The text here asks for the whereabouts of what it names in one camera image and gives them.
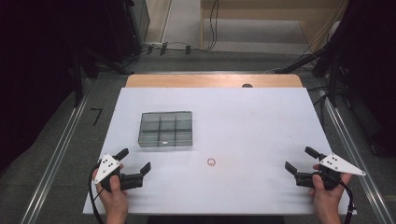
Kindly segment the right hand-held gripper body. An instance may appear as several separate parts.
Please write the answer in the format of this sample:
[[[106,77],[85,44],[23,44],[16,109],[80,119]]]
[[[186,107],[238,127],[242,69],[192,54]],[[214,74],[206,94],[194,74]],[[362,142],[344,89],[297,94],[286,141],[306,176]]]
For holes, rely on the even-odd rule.
[[[341,174],[366,176],[365,171],[344,160],[335,153],[331,153],[330,155],[325,155],[325,158],[319,161],[318,170],[316,172],[309,174],[297,171],[297,174],[294,175],[294,179],[297,186],[313,188],[312,176],[319,175],[324,182],[325,189],[331,190],[341,183]]]

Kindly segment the metal floor rail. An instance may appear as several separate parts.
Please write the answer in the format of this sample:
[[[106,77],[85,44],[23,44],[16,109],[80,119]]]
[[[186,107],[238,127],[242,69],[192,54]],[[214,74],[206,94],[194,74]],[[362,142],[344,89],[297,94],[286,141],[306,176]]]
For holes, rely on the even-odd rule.
[[[396,220],[390,213],[384,197],[380,193],[375,181],[373,180],[369,169],[366,167],[361,154],[359,153],[358,148],[340,115],[338,108],[332,105],[328,97],[325,98],[324,103],[332,123],[342,141],[349,160],[354,165],[359,166],[366,173],[366,176],[359,176],[359,181],[366,198],[368,199],[368,202],[374,211],[376,219],[378,220],[379,224],[396,224]]]
[[[62,129],[62,134],[57,141],[56,147],[53,149],[45,171],[42,176],[40,176],[39,182],[33,191],[32,197],[21,219],[21,224],[36,223],[41,208],[49,195],[50,187],[64,159],[64,154],[78,125],[89,93],[90,91],[84,91],[79,100],[73,101],[73,109],[67,117],[67,122]]]

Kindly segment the black stand with dark equipment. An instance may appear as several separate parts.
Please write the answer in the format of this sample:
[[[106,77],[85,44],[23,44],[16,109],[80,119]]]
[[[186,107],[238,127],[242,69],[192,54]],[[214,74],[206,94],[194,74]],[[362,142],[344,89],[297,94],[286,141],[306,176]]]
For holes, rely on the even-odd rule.
[[[290,73],[317,60],[313,75],[330,72],[327,95],[346,86],[346,98],[372,151],[396,157],[396,0],[349,0],[329,43],[285,68]]]

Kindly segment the grey cabinet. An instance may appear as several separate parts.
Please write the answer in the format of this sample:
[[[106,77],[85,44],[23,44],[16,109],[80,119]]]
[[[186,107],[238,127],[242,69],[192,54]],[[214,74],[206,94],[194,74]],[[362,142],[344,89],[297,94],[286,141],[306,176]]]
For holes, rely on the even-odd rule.
[[[146,0],[127,0],[137,45],[142,47],[148,32],[150,17]]]

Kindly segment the beige wooden frame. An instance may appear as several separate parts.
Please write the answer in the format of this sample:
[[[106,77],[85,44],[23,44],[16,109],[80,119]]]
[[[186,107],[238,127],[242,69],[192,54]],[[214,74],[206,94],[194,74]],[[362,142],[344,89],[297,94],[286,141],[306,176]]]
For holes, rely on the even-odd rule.
[[[298,21],[311,51],[317,51],[333,25],[340,21],[349,0],[200,0],[200,45],[204,46],[205,19],[212,7],[225,20]]]

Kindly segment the black metal stand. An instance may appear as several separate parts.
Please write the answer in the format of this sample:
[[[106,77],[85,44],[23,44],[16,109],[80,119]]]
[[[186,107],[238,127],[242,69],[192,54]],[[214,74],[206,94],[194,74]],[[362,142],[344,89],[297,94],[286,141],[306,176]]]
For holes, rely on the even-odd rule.
[[[84,71],[88,78],[97,78],[99,70],[95,65],[95,62],[103,63],[110,69],[118,72],[121,75],[132,75],[133,71],[128,71],[122,68],[120,65],[116,65],[104,56],[90,50],[90,49],[77,49],[72,56],[72,69],[71,76],[74,83],[75,91],[75,107],[77,107],[83,98],[83,84],[82,74]]]

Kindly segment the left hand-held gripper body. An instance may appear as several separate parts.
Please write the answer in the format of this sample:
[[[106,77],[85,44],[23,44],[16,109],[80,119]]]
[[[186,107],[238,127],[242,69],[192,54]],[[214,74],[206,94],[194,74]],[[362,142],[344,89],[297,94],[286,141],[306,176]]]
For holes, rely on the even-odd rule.
[[[125,175],[120,172],[120,161],[106,154],[99,162],[99,168],[94,178],[95,184],[100,184],[107,192],[111,191],[109,180],[116,175],[120,179],[120,189],[137,189],[143,187],[144,176],[140,174]]]

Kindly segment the transparent grey compartment box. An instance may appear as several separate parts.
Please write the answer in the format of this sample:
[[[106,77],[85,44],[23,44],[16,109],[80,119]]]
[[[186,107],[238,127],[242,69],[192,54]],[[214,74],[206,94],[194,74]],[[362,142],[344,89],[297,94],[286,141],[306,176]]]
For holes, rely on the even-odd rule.
[[[189,147],[192,145],[192,112],[148,112],[140,121],[141,147]]]

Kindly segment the person's right hand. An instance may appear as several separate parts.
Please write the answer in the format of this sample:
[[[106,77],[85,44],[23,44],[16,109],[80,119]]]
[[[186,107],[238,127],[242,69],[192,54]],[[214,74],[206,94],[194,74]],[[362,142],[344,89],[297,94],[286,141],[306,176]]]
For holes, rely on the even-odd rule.
[[[319,175],[312,176],[314,187],[309,190],[313,197],[314,211],[317,217],[338,217],[338,207],[345,187],[338,184],[334,189],[326,190]]]

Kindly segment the person's left hand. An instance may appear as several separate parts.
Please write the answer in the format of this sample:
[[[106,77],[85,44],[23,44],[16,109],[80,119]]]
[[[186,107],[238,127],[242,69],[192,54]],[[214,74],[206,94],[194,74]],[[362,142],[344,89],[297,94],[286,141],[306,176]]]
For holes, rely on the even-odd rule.
[[[99,198],[106,210],[107,217],[126,217],[129,204],[126,197],[127,192],[120,189],[120,179],[113,175],[109,180],[111,191],[103,190],[100,184],[96,184],[96,191],[100,192]]]

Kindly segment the wooden table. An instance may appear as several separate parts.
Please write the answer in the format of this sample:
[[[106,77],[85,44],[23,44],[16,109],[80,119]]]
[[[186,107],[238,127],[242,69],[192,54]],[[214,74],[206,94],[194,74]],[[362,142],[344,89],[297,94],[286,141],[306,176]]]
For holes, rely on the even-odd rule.
[[[239,88],[248,83],[253,88],[301,88],[297,75],[238,74],[145,74],[130,75],[126,88]]]

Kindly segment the dark curtain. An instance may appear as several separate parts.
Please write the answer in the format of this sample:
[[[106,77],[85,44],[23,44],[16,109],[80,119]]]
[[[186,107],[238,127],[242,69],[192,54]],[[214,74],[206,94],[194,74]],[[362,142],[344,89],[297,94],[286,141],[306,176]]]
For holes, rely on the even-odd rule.
[[[120,0],[0,0],[0,172],[36,140],[78,88],[73,57],[114,49]]]

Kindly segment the white table cover sheet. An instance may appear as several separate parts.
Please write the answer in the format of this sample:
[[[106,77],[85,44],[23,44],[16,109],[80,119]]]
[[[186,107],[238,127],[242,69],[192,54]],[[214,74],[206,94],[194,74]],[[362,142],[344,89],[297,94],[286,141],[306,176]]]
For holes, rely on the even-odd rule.
[[[192,145],[139,146],[142,114],[169,111],[192,112]],[[288,216],[314,211],[284,167],[311,172],[306,147],[332,151],[304,88],[124,88],[102,152],[128,148],[126,174],[151,164],[132,214]]]

